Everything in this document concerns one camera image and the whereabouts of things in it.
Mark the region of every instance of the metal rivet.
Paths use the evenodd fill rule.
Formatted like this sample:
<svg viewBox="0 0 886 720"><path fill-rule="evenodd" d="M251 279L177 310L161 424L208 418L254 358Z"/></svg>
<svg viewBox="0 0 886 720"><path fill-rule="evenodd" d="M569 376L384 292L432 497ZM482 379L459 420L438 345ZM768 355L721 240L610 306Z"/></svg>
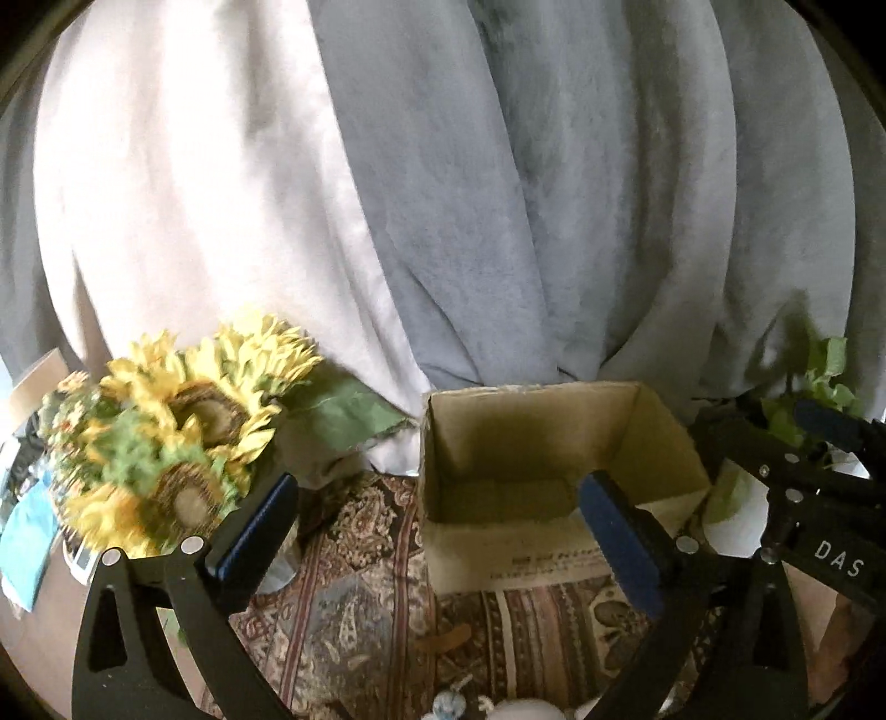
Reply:
<svg viewBox="0 0 886 720"><path fill-rule="evenodd" d="M193 555L195 552L203 550L203 545L204 542L202 537L196 535L185 537L184 540L182 540L182 552L185 555Z"/></svg>
<svg viewBox="0 0 886 720"><path fill-rule="evenodd" d="M115 547L110 550L105 550L102 554L102 565L115 565L121 557L123 557L123 553Z"/></svg>
<svg viewBox="0 0 886 720"><path fill-rule="evenodd" d="M698 552L698 541L688 535L681 535L677 538L677 550L687 555L695 555Z"/></svg>
<svg viewBox="0 0 886 720"><path fill-rule="evenodd" d="M775 550L771 547L761 547L760 559L763 560L766 565L774 565L778 562L778 555L775 554Z"/></svg>

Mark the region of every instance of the patterned rug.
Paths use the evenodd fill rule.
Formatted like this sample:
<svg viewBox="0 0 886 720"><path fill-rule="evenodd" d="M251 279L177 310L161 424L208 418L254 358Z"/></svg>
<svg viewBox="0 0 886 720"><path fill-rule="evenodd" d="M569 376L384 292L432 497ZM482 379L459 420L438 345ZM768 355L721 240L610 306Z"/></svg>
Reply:
<svg viewBox="0 0 886 720"><path fill-rule="evenodd" d="M560 708L598 695L648 627L611 578L437 599L415 487L371 476L314 532L296 578L231 618L295 717L416 720L468 676L465 720L485 716L480 695ZM450 632L463 642L441 646ZM222 716L208 693L202 708Z"/></svg>

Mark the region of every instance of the light blue bag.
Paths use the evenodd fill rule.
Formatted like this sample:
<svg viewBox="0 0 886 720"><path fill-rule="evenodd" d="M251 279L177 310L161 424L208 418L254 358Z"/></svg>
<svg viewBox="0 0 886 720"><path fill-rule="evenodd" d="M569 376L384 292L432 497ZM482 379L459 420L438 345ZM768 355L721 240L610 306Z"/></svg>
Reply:
<svg viewBox="0 0 886 720"><path fill-rule="evenodd" d="M58 518L52 511L48 491L50 480L49 471L44 472L41 481L12 509L0 535L0 573L29 613L34 609L52 541L58 532Z"/></svg>

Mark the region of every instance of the open cardboard box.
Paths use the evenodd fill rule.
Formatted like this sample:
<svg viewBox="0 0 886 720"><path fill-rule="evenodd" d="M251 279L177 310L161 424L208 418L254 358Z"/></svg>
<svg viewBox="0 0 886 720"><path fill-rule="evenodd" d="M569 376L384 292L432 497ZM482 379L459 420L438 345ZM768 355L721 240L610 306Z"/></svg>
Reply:
<svg viewBox="0 0 886 720"><path fill-rule="evenodd" d="M431 394L420 481L431 587L498 591L607 574L577 492L602 469L672 536L710 489L685 428L640 383Z"/></svg>

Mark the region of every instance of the paisley fabric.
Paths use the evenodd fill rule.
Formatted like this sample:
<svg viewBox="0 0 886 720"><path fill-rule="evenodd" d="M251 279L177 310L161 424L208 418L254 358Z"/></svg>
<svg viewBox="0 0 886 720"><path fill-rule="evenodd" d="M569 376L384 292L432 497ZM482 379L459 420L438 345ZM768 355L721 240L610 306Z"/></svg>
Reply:
<svg viewBox="0 0 886 720"><path fill-rule="evenodd" d="M295 580L231 619L297 718L413 720L470 676L478 696L576 708L598 695L646 631L608 576L525 591L436 598L417 521L415 480L371 475L309 540ZM470 639L432 654L421 638L467 624ZM207 693L207 712L221 717Z"/></svg>

